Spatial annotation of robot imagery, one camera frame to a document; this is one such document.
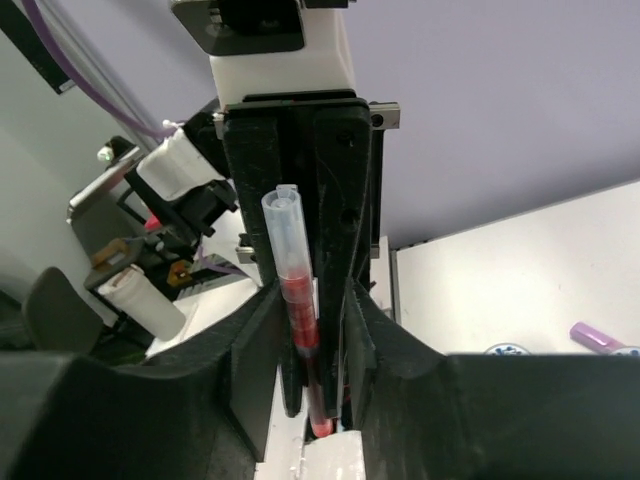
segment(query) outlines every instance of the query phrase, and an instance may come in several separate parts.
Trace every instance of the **black chair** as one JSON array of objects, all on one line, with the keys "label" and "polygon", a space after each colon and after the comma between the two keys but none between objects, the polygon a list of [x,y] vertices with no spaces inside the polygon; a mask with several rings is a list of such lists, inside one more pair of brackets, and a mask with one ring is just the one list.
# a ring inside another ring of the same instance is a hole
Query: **black chair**
[{"label": "black chair", "polygon": [[145,348],[141,342],[105,326],[56,267],[47,268],[33,284],[22,304],[22,315],[38,350],[88,354],[109,335]]}]

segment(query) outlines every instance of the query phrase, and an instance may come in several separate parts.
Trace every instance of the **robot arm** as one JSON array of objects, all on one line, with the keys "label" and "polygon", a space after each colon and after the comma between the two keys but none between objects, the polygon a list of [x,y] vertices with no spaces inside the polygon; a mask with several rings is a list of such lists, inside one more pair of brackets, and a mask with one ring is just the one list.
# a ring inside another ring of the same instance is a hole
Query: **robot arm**
[{"label": "robot arm", "polygon": [[[443,356],[372,302],[382,135],[397,128],[399,109],[355,94],[333,9],[347,5],[174,2],[176,16],[211,55],[220,95],[219,105],[184,125],[180,142],[233,179],[264,287],[225,320],[144,365],[0,356],[3,477],[253,478],[278,364],[290,415],[300,410],[305,383],[260,204],[282,183],[296,184],[303,198],[318,277],[325,413],[361,431],[367,476],[640,475],[637,359]],[[226,180],[189,175],[211,174],[194,165],[182,176],[193,185],[183,182],[186,193],[178,189],[172,199],[144,173],[134,175],[161,199],[153,205],[142,195],[154,213],[164,209],[166,222],[195,236],[207,233],[210,217],[199,210],[212,208],[207,189]],[[346,385],[350,409],[342,409]]]}]

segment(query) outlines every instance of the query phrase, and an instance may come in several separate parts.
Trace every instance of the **white tabletop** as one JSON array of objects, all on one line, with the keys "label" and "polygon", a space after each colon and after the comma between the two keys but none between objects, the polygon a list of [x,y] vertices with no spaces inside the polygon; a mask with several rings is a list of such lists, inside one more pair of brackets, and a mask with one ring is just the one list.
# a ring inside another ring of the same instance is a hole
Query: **white tabletop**
[{"label": "white tabletop", "polygon": [[166,342],[156,338],[147,350],[147,357],[174,347],[214,325],[236,311],[257,291],[253,280],[245,278],[177,300],[174,305],[187,317],[182,331]]},{"label": "white tabletop", "polygon": [[397,253],[403,327],[443,353],[586,352],[583,321],[640,345],[640,183]]}]

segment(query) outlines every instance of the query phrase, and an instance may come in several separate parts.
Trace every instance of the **white plastic block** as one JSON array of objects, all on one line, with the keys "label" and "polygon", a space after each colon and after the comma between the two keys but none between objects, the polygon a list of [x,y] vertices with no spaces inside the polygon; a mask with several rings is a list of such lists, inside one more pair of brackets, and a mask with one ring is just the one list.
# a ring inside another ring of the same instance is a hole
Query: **white plastic block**
[{"label": "white plastic block", "polygon": [[181,128],[142,160],[137,170],[140,177],[168,202],[212,180],[224,180]]}]

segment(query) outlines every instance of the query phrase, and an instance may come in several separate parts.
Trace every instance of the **purple cap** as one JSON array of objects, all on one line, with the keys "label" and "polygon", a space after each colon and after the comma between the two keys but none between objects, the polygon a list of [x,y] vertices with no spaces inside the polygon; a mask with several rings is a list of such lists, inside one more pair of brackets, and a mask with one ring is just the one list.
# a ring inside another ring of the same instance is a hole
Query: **purple cap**
[{"label": "purple cap", "polygon": [[578,322],[571,327],[569,336],[574,342],[603,355],[608,355],[624,347],[624,344],[583,322]]}]

